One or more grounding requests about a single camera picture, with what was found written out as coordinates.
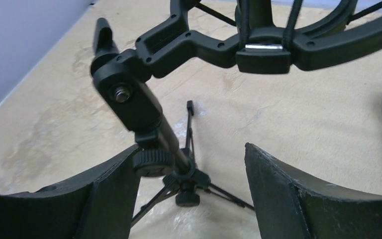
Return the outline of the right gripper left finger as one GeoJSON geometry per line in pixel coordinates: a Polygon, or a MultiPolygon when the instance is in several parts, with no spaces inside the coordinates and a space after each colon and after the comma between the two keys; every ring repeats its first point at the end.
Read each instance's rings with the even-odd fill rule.
{"type": "Polygon", "coordinates": [[[140,179],[134,145],[36,192],[0,195],[0,239],[126,239],[140,179]]]}

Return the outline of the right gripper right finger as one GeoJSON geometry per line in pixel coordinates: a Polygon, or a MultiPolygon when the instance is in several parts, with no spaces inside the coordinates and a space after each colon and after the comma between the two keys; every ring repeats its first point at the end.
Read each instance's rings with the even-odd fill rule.
{"type": "Polygon", "coordinates": [[[382,195],[345,188],[254,144],[245,166],[263,239],[382,239],[382,195]]]}

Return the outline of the black tripod mic stand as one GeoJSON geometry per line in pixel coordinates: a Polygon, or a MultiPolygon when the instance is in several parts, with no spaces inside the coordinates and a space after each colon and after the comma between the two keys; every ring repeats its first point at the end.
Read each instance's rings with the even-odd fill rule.
{"type": "Polygon", "coordinates": [[[156,204],[175,197],[181,207],[199,204],[197,189],[216,190],[217,196],[239,207],[250,205],[213,185],[194,159],[191,124],[186,145],[179,142],[161,105],[146,82],[162,78],[189,59],[242,73],[287,74],[291,66],[314,71],[344,64],[382,49],[382,16],[346,30],[346,26],[382,8],[382,1],[355,12],[355,0],[342,0],[326,17],[296,28],[302,1],[293,2],[287,24],[273,23],[269,0],[240,0],[234,19],[198,0],[173,0],[167,20],[136,39],[135,48],[120,52],[105,18],[95,26],[90,66],[95,89],[127,130],[134,132],[141,150],[133,157],[140,177],[163,177],[164,187],[133,217],[136,224],[156,204]]]}

